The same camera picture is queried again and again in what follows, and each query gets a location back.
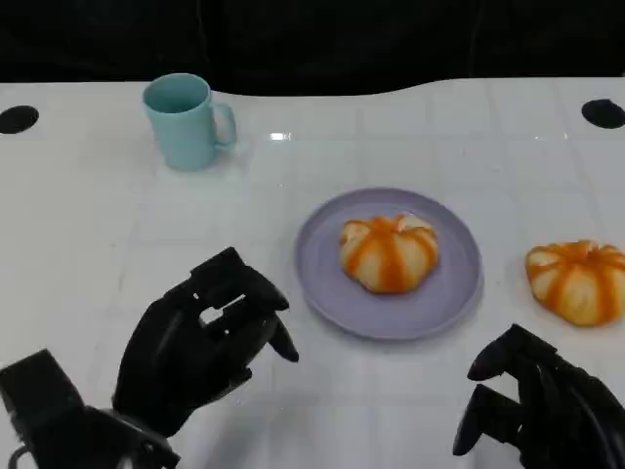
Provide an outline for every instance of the black circular marker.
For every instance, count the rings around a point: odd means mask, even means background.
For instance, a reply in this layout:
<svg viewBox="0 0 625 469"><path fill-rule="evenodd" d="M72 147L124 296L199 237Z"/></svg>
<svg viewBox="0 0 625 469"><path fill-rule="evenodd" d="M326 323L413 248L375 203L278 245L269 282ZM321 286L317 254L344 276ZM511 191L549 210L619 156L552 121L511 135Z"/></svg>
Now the black circular marker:
<svg viewBox="0 0 625 469"><path fill-rule="evenodd" d="M582 106L582 115L602 129L618 129L625 125L625 110L611 100L594 100Z"/></svg>
<svg viewBox="0 0 625 469"><path fill-rule="evenodd" d="M39 111L31 106L15 106L0 113L0 134L18 134L35 125Z"/></svg>

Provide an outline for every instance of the plate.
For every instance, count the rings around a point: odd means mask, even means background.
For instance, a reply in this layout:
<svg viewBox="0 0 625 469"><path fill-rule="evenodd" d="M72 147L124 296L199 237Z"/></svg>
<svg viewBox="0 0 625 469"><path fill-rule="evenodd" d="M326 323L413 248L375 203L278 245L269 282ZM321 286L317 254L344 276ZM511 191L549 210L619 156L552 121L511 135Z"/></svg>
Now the plate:
<svg viewBox="0 0 625 469"><path fill-rule="evenodd" d="M348 220L402 213L434 227L439 263L417 289L375 295L343 272L339 235ZM363 337L409 340L441 332L474 311L483 290L481 255L467 226L440 203L415 192L379 188L339 195L313 212L295 249L306 302Z"/></svg>

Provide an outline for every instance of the light blue mug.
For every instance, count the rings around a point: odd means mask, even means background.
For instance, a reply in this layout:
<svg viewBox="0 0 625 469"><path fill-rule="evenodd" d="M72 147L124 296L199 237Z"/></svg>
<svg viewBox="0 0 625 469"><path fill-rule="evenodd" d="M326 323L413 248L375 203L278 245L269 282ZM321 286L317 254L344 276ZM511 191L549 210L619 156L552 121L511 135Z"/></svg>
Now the light blue mug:
<svg viewBox="0 0 625 469"><path fill-rule="evenodd" d="M171 168L205 168L218 149L236 142L232 109L213 103L210 86L197 75L173 73L156 78L144 90L144 106L154 138ZM215 108L222 111L228 123L228 139L224 142L217 138Z"/></svg>

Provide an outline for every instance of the plate rim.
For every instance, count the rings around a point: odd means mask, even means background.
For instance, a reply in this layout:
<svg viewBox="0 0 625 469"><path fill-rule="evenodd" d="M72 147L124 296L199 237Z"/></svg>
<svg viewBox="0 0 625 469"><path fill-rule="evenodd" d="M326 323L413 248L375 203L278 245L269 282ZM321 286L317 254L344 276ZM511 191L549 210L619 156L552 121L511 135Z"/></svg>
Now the plate rim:
<svg viewBox="0 0 625 469"><path fill-rule="evenodd" d="M473 247L475 248L477 254L478 254L478 278L476 280L476 288L473 292L473 294L471 296L469 296L465 302L463 303L463 305L460 308L460 311L457 315L453 316L452 318L449 318L448 320L442 322L441 324L437 325L436 327L432 327L430 329L426 329L423 330L421 332L418 333L410 333L407 335L386 335L386 334L367 334L363 331L360 330L356 330L353 329L351 326L347 326L345 324L342 324L339 320L337 320L336 318L333 317L329 317L323 310L323 308L320 307L320 305L318 304L318 302L313 298L313 295L311 295L309 293L309 290L306 288L306 283L303 281L302 279L302 260L301 260L301 252L302 252L302 246L304 244L304 239L305 239L305 233L306 233L306 228L307 226L317 217L317 215L323 211L328 205L331 205L333 203L335 203L337 200L340 200L342 198L345 198L347 196L350 195L355 195L358 193L364 193L364 192L399 192L399 193L403 193L406 195L409 195L411 197L413 196L417 196L419 198L425 199L428 202L434 204L434 205L438 205L440 207L442 207L445 211L449 212L458 222L460 222L460 224L462 225L462 227L467 231L467 233L469 234L469 238L471 241L471 244L473 245ZM414 191L408 191L406 189L399 189L399 188L391 188L391 187L373 187L373 188L363 188L363 189L356 189L353 191L347 191L347 192L343 192L343 193L339 193L331 198L329 198L328 200L326 200L325 202L321 203L318 207L315 208L315 210L308 216L306 222L304 222L302 224L302 226L300 227L300 229L298 230L297 233L297 238L295 241L295 270L296 270L296 277L298 282L300 283L300 287L302 290L302 294L304 296L304 301L309 305L309 307L311 309L313 309L318 315L320 315L321 317L323 317L325 320L328 320L330 322L332 322L333 324L339 326L341 329L349 332L352 335L358 336L358 337L362 337L362 338L366 338L366 339L372 339L372 340L378 340L378 341L392 341L392 342L401 342L401 341L409 341L409 340L417 340L417 339L423 339L426 337L431 337L433 335L437 335L441 332L443 332L444 330L451 328L455 323L463 320L464 318L466 318L469 314L472 313L476 313L479 307L479 301L481 300L482 294L483 294L483 290L484 290L484 274L483 274L483 259L481 256L481 251L479 250L479 245L478 242L476 241L475 237L473 236L473 233L471 232L471 230L469 229L469 227L467 226L467 224L462 220L462 218L460 218L458 215L456 215L456 213L449 209L446 205L443 205L442 203L438 202L437 200L434 200L433 198L427 196L427 195L422 195L418 192L414 192Z"/></svg>

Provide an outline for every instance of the bread roll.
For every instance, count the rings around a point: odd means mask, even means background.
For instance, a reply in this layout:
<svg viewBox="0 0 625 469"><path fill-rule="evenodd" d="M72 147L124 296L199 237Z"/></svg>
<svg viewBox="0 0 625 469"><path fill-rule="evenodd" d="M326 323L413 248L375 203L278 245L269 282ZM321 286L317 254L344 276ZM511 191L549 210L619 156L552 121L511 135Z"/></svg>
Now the bread roll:
<svg viewBox="0 0 625 469"><path fill-rule="evenodd" d="M534 247L525 257L534 298L575 325L605 324L625 310L625 255L590 240Z"/></svg>
<svg viewBox="0 0 625 469"><path fill-rule="evenodd" d="M404 293L438 262L434 229L414 215L350 220L341 231L341 266L374 293Z"/></svg>

